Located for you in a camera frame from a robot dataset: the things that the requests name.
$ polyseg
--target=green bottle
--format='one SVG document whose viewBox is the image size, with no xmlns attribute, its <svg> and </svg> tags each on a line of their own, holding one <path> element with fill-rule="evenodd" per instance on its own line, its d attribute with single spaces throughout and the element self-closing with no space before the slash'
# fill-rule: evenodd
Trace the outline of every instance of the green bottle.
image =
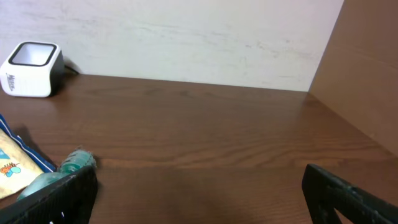
<svg viewBox="0 0 398 224">
<path fill-rule="evenodd" d="M 17 201 L 75 172 L 83 166 L 95 167 L 95 160 L 91 153 L 78 149 L 69 154 L 67 159 L 62 162 L 57 172 L 43 173 L 36 177 L 36 179 L 18 196 Z"/>
</svg>

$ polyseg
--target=wooden desk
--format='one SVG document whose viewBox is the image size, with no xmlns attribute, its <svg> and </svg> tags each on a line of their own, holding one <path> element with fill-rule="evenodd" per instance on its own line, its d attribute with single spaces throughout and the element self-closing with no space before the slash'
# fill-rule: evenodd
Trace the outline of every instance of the wooden desk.
<svg viewBox="0 0 398 224">
<path fill-rule="evenodd" d="M 309 162 L 398 204 L 398 160 L 306 93 L 81 75 L 0 104 L 56 165 L 98 157 L 91 223 L 310 223 Z"/>
</svg>

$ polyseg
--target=colorful packaging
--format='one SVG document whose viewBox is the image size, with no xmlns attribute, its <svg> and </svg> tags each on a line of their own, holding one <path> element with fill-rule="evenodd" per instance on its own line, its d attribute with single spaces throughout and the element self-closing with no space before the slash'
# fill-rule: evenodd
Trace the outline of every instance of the colorful packaging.
<svg viewBox="0 0 398 224">
<path fill-rule="evenodd" d="M 11 132 L 0 115 L 0 198 L 28 186 L 43 172 L 54 170 L 53 165 Z"/>
</svg>

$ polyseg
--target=cartoon character print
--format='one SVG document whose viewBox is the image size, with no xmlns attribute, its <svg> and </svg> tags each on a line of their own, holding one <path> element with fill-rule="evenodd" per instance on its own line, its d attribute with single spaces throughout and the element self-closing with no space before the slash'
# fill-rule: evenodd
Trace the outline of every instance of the cartoon character print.
<svg viewBox="0 0 398 224">
<path fill-rule="evenodd" d="M 4 167 L 2 167 L 0 169 L 0 172 L 4 175 L 6 175 L 7 177 L 11 177 L 13 173 L 19 174 L 21 172 L 21 168 L 17 167 L 18 164 L 15 163 L 9 163 L 4 165 Z"/>
</svg>

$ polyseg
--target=white wall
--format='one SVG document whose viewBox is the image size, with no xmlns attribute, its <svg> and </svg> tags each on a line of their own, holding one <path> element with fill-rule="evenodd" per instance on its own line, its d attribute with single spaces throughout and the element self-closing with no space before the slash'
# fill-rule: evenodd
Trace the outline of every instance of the white wall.
<svg viewBox="0 0 398 224">
<path fill-rule="evenodd" d="M 1 0 L 0 62 L 59 44 L 82 73 L 307 91 L 343 0 Z"/>
</svg>

